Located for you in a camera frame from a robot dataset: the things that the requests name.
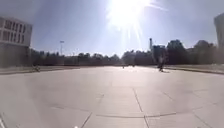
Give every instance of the blue sky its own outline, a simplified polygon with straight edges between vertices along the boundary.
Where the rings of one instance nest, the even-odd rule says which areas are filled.
[[[204,39],[216,43],[213,19],[224,12],[223,0],[154,0],[166,11],[145,7],[138,19],[140,44],[135,31],[130,38],[111,27],[108,5],[111,0],[0,0],[0,15],[33,24],[31,47],[57,52],[59,42],[66,55],[80,52],[119,54],[126,50],[147,50],[148,39],[166,45],[180,39],[192,47]]]

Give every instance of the paved plaza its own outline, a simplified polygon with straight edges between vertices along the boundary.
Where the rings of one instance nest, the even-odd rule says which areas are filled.
[[[224,75],[166,71],[99,67],[1,75],[0,124],[5,128],[224,127]]]

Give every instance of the white building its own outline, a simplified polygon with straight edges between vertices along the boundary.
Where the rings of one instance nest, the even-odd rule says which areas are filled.
[[[214,19],[219,48],[224,48],[224,13],[218,15]]]
[[[23,21],[0,17],[0,43],[30,46],[32,25]]]
[[[24,66],[29,63],[32,25],[0,17],[0,66]]]

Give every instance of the sun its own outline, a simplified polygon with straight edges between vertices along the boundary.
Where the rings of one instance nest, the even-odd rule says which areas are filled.
[[[121,35],[123,48],[131,41],[131,34],[134,33],[137,39],[138,49],[142,50],[144,38],[140,25],[140,19],[146,7],[166,11],[156,5],[157,0],[110,0],[107,7],[107,19],[109,27],[115,27]]]
[[[139,16],[151,0],[111,0],[108,7],[109,24],[120,29],[137,26]]]

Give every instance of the treeline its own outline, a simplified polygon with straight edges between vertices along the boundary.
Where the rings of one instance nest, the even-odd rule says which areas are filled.
[[[214,64],[222,63],[218,48],[205,40],[200,40],[193,48],[184,48],[180,40],[172,40],[167,46],[153,46],[153,51],[127,51],[121,58],[117,55],[80,53],[76,56],[61,56],[59,53],[31,50],[32,65],[41,66],[107,66],[107,65],[154,65],[157,58],[164,55],[166,64]]]

